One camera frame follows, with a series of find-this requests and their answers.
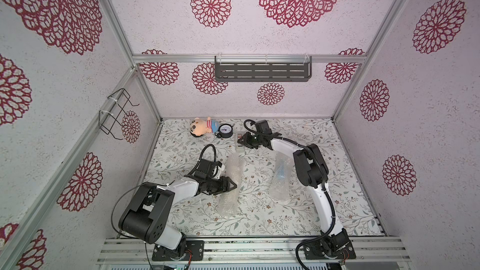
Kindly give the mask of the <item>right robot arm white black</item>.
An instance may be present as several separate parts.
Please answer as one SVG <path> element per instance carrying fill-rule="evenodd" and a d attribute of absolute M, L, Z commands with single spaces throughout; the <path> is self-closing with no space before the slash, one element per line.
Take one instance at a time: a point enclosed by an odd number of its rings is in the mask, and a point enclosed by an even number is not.
<path fill-rule="evenodd" d="M 321 234 L 317 239 L 342 235 L 345 230 L 336 218 L 328 186 L 329 169 L 319 147 L 315 144 L 302 145 L 273 132 L 266 120 L 247 119 L 243 126 L 247 132 L 242 135 L 239 144 L 255 150 L 262 146 L 293 159 L 297 179 L 310 191 L 319 216 Z"/>

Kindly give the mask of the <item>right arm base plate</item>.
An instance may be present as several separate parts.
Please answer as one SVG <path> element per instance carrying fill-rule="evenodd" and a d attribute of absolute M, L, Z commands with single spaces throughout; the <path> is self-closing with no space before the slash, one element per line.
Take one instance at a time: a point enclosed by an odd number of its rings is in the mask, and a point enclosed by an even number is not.
<path fill-rule="evenodd" d="M 319 240 L 309 240 L 302 246 L 307 260 L 353 260 L 356 253 L 348 232 L 326 236 Z"/>

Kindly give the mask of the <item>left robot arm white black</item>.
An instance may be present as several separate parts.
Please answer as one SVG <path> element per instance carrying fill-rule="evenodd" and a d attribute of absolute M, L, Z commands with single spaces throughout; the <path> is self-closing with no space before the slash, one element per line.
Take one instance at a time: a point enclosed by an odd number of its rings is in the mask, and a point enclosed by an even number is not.
<path fill-rule="evenodd" d="M 170 185 L 144 182 L 122 213 L 118 227 L 121 231 L 144 241 L 182 255 L 186 236 L 168 224 L 171 208 L 198 195 L 220 195 L 235 190 L 238 185 L 221 171 L 222 162 L 200 159 L 195 167 Z"/>

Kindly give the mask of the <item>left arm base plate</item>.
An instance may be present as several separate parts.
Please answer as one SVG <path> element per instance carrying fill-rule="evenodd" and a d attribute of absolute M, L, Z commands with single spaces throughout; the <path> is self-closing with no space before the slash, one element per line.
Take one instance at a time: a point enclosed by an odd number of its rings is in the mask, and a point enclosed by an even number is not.
<path fill-rule="evenodd" d="M 175 249 L 155 245 L 152 254 L 153 261 L 202 261 L 205 252 L 205 242 L 201 239 L 182 239 Z"/>

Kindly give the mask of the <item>bubble wrap sheet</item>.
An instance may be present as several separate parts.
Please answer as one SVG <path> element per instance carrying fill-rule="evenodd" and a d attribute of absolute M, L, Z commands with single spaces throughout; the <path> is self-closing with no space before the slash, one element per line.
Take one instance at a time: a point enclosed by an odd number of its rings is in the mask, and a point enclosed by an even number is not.
<path fill-rule="evenodd" d="M 217 212 L 222 217 L 233 218 L 238 211 L 243 165 L 243 158 L 237 152 L 229 155 L 225 170 L 228 190 L 218 196 L 217 202 Z"/>
<path fill-rule="evenodd" d="M 280 152 L 276 153 L 274 174 L 268 189 L 268 194 L 273 200 L 283 203 L 289 200 L 290 178 L 294 167 L 291 156 Z"/>

